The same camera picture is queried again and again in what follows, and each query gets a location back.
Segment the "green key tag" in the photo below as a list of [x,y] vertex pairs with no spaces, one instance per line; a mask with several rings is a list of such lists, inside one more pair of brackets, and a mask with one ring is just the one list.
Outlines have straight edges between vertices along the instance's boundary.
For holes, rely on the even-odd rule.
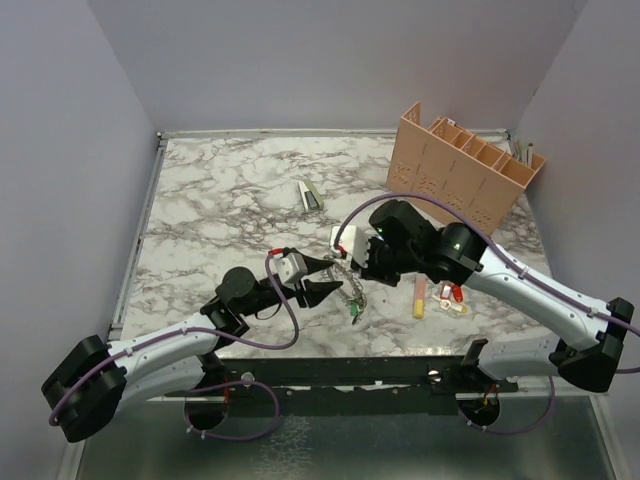
[[360,303],[357,299],[352,299],[349,302],[349,315],[351,317],[351,324],[356,325],[361,316]]

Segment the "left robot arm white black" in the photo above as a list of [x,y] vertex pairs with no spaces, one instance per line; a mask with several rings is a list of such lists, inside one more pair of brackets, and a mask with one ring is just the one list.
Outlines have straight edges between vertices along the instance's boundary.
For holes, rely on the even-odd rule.
[[207,357],[243,343],[246,317],[269,308],[314,308],[341,287],[313,282],[309,275],[331,268],[293,248],[275,249],[265,260],[266,278],[246,267],[228,270],[214,297],[185,320],[125,341],[97,335],[80,340],[44,381],[41,392],[51,409],[49,423],[70,443],[104,428],[119,406],[131,400],[194,389],[206,395],[220,385],[221,371]]

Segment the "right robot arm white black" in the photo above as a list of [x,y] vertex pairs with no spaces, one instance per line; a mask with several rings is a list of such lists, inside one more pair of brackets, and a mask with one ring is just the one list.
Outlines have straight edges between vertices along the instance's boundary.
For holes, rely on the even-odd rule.
[[619,371],[634,306],[599,300],[528,267],[472,227],[436,228],[408,202],[390,199],[369,217],[364,279],[390,286],[406,273],[487,294],[546,327],[547,337],[499,343],[481,339],[459,367],[461,383],[481,391],[494,380],[558,376],[594,393],[606,392]]

